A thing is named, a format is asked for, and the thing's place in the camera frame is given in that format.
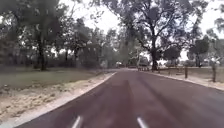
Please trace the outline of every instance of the wooden post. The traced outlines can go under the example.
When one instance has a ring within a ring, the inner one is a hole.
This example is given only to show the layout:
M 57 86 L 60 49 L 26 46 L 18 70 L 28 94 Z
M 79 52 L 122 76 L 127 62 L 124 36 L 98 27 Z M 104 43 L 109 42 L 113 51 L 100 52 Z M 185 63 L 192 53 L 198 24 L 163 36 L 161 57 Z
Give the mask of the wooden post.
M 188 78 L 188 67 L 185 66 L 185 79 L 187 79 L 187 78 Z
M 171 74 L 171 73 L 170 73 L 170 66 L 168 67 L 168 73 L 169 73 L 169 75 Z
M 216 67 L 216 64 L 214 63 L 212 65 L 212 82 L 216 82 L 216 69 L 217 67 Z
M 160 68 L 158 67 L 158 73 L 160 74 Z

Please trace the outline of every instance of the asphalt road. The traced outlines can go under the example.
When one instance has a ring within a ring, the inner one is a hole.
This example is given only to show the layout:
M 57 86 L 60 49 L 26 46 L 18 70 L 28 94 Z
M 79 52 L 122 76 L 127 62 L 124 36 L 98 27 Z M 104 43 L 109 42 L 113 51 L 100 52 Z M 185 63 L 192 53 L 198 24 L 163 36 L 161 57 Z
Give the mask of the asphalt road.
M 224 128 L 224 93 L 138 71 L 122 71 L 17 128 Z

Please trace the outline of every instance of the tree trunk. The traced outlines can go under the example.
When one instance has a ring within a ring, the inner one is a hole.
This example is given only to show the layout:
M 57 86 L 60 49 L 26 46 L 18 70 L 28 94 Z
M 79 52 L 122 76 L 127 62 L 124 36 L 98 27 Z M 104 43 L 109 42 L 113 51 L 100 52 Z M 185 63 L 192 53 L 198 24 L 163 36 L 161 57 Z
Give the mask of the tree trunk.
M 158 69 L 158 63 L 157 63 L 156 41 L 155 40 L 152 40 L 151 56 L 152 56 L 152 71 L 156 71 Z
M 65 67 L 68 66 L 68 49 L 65 50 L 65 62 L 63 64 Z
M 196 67 L 201 67 L 200 57 L 199 54 L 196 54 Z
M 74 68 L 76 68 L 76 63 L 77 63 L 77 58 L 78 58 L 78 51 L 74 51 L 74 64 L 73 64 L 73 66 L 74 66 Z
M 44 58 L 44 38 L 42 34 L 38 36 L 38 51 L 39 51 L 39 59 L 41 63 L 41 71 L 45 71 L 46 68 L 46 63 L 45 63 L 45 58 Z

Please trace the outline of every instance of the branch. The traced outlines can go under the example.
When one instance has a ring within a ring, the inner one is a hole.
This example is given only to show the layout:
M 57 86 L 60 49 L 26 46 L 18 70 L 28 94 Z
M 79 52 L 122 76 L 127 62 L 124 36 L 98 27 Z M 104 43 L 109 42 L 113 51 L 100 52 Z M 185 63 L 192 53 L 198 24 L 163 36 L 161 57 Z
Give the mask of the branch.
M 143 23 L 146 27 L 150 28 L 151 26 L 147 24 L 147 21 L 144 19 L 139 20 L 137 23 Z
M 141 47 L 142 47 L 142 48 L 146 49 L 147 51 L 151 51 L 151 48 L 148 47 L 148 46 L 145 46 L 145 45 L 144 45 L 144 42 L 143 42 L 141 39 L 139 39 L 139 38 L 137 37 L 137 40 L 138 40 L 139 43 L 141 44 Z
M 161 48 L 167 48 L 167 47 L 169 47 L 171 45 L 176 45 L 176 46 L 183 47 L 185 44 L 187 44 L 187 42 L 183 42 L 181 45 L 180 45 L 180 43 L 176 43 L 176 42 L 175 43 L 169 43 L 169 44 L 166 44 L 166 45 L 159 46 L 156 49 L 159 50 Z
M 155 26 L 156 26 L 157 22 L 160 20 L 160 18 L 162 17 L 164 12 L 165 12 L 165 10 L 163 9 L 162 12 L 159 14 L 158 19 L 155 21 Z
M 150 12 L 149 7 L 147 7 L 147 5 L 145 3 L 143 3 L 143 6 L 145 7 L 145 9 Z M 154 25 L 152 23 L 152 19 L 145 13 L 144 10 L 140 9 L 142 11 L 142 13 L 144 14 L 144 16 L 146 17 L 146 19 L 148 20 L 148 23 L 150 25 L 150 28 L 154 29 Z
M 160 18 L 161 18 L 161 16 L 162 16 L 162 13 L 164 13 L 164 12 L 168 12 L 168 11 L 172 11 L 172 9 L 167 9 L 167 10 L 163 10 L 162 12 L 161 12 L 161 14 L 160 14 Z M 166 24 L 158 31 L 158 33 L 156 34 L 156 37 L 158 37 L 159 36 L 159 34 L 170 24 L 170 22 L 172 21 L 172 20 L 174 20 L 175 18 L 179 18 L 179 17 L 175 17 L 174 16 L 174 14 L 173 15 L 171 15 L 170 16 L 170 18 L 169 18 L 169 20 L 166 22 Z

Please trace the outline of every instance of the white lane marking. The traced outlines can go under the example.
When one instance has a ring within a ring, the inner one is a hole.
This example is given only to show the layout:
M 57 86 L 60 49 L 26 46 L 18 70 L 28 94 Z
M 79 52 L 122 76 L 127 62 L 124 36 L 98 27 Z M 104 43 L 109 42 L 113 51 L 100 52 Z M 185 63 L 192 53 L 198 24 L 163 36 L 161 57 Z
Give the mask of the white lane marking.
M 81 128 L 82 122 L 83 122 L 83 117 L 78 116 L 72 128 Z
M 138 124 L 140 125 L 141 128 L 149 128 L 149 126 L 147 126 L 147 124 L 145 123 L 145 121 L 141 117 L 138 117 L 137 121 L 138 121 Z

